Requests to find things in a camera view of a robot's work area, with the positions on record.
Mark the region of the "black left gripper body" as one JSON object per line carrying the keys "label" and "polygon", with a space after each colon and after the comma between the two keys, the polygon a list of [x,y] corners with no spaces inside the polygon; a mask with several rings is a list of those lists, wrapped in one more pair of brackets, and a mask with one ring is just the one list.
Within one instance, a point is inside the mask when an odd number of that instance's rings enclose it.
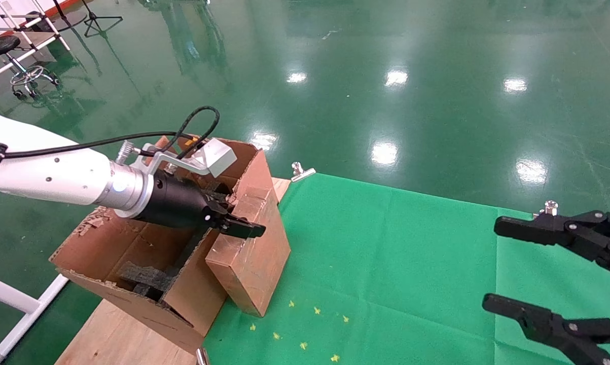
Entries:
{"label": "black left gripper body", "polygon": [[134,220],[188,229],[217,227],[228,215],[225,207],[205,194],[194,181],[157,170],[149,201]]}

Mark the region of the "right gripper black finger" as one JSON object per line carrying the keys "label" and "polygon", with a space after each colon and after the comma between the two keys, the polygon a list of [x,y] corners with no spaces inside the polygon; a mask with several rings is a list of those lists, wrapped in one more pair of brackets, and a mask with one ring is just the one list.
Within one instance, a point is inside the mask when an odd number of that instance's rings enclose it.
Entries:
{"label": "right gripper black finger", "polygon": [[493,231],[502,237],[540,245],[560,245],[610,272],[610,212],[576,216],[541,213],[532,220],[500,216]]}
{"label": "right gripper black finger", "polygon": [[486,311],[515,320],[525,337],[553,347],[574,364],[610,364],[610,318],[565,319],[550,309],[497,294],[482,300]]}

